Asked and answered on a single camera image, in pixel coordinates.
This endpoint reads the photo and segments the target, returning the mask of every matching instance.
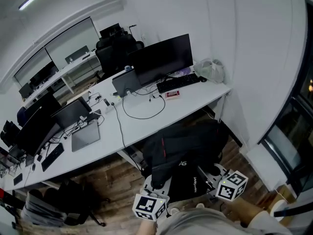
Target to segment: wall trim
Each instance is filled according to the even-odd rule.
[[[75,12],[74,14],[69,15],[63,21],[54,25],[44,35],[34,41],[33,45],[19,56],[12,67],[10,67],[6,74],[0,79],[0,93],[5,92],[6,85],[11,82],[11,79],[16,74],[16,72],[33,55],[35,55],[41,48],[43,48],[55,37],[88,17],[93,17],[103,13],[110,14],[116,12],[116,10],[123,10],[123,4],[121,0],[104,0]]]

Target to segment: gray shirt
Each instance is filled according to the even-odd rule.
[[[223,213],[208,208],[196,208],[176,213],[159,227],[158,235],[291,235],[291,232],[266,211],[257,214],[243,228],[227,219]]]

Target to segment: white sleeve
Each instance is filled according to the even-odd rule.
[[[286,227],[281,225],[266,211],[262,211],[257,214],[248,225],[248,228],[261,230],[265,234],[292,235],[292,233]]]

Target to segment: person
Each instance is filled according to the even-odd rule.
[[[143,220],[136,235],[291,235],[274,217],[241,197],[226,203],[247,228],[230,221],[222,212],[213,209],[195,208],[182,212],[175,208],[176,213],[167,218],[158,227],[158,231],[155,222]]]

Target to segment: small red and white box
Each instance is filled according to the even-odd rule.
[[[176,98],[180,98],[179,91],[172,91],[172,92],[165,93],[165,99],[166,100],[176,99]]]

